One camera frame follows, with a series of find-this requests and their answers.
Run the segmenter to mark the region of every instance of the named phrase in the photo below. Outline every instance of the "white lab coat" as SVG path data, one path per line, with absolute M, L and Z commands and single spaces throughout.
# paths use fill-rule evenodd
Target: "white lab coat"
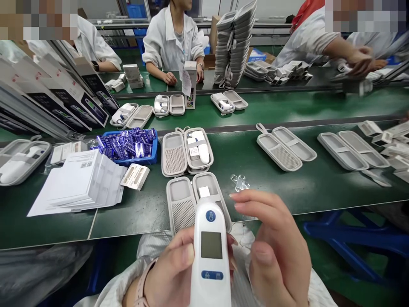
M 17 63 L 27 56 L 13 41 L 0 41 L 0 55 L 12 63 Z
M 323 57 L 324 49 L 340 35 L 340 32 L 325 32 L 324 6 L 312 13 L 294 31 L 271 65 L 283 67 L 294 60 L 312 64 Z
M 244 223 L 233 224 L 230 234 L 239 244 L 232 246 L 237 271 L 234 272 L 231 306 L 260 307 L 261 304 L 255 299 L 249 282 L 250 250 L 254 242 L 254 235 Z M 121 307 L 129 285 L 142 275 L 153 259 L 160 256 L 171 240 L 170 231 L 143 235 L 139 241 L 137 260 L 120 275 L 114 277 L 100 294 L 85 297 L 74 307 Z M 308 301 L 310 307 L 337 307 L 323 281 L 314 270 L 311 270 Z
M 77 50 L 68 42 L 62 41 L 74 58 L 85 57 L 88 61 L 111 62 L 118 70 L 121 70 L 121 59 L 115 51 L 105 42 L 97 28 L 86 19 L 78 16 L 77 39 L 74 40 Z M 28 46 L 34 52 L 34 62 L 38 63 L 47 53 L 51 54 L 57 61 L 63 63 L 61 58 L 47 41 L 27 41 Z
M 184 46 L 176 38 L 170 6 L 153 17 L 144 37 L 145 52 L 142 55 L 144 62 L 153 63 L 166 71 L 178 71 L 178 63 L 205 57 L 202 43 L 197 37 L 197 25 L 193 19 L 184 14 L 183 25 Z

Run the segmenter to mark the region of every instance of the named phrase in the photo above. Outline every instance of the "watch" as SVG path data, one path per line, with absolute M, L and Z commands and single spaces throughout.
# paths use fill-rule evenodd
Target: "watch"
M 97 63 L 97 61 L 91 61 L 91 63 L 94 65 L 94 70 L 96 72 L 98 72 L 99 71 L 99 64 Z

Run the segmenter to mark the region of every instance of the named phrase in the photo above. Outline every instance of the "mesh pocket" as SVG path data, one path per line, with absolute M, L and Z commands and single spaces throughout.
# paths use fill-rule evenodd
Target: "mesh pocket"
M 166 149 L 165 159 L 166 159 L 165 173 L 179 174 L 184 172 L 186 168 L 186 161 L 184 159 L 183 146 L 174 149 Z
M 173 227 L 175 234 L 184 228 L 195 224 L 195 206 L 192 200 L 172 204 Z
M 294 169 L 300 166 L 297 159 L 290 155 L 282 146 L 271 150 L 271 153 L 288 169 Z

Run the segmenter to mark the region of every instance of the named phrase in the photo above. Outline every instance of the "white thermometer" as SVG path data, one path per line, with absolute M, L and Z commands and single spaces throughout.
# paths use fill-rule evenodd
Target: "white thermometer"
M 209 198 L 199 200 L 195 219 L 195 260 L 190 307 L 230 307 L 230 268 L 225 217 Z

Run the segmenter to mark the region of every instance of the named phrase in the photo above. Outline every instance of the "thermometer button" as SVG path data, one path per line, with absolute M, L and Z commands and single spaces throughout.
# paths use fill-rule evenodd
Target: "thermometer button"
M 216 214 L 212 210 L 206 212 L 206 220 L 208 220 L 209 222 L 213 222 L 215 219 Z
M 215 272 L 215 271 L 202 271 L 202 278 L 222 280 L 223 279 L 223 273 L 222 272 Z

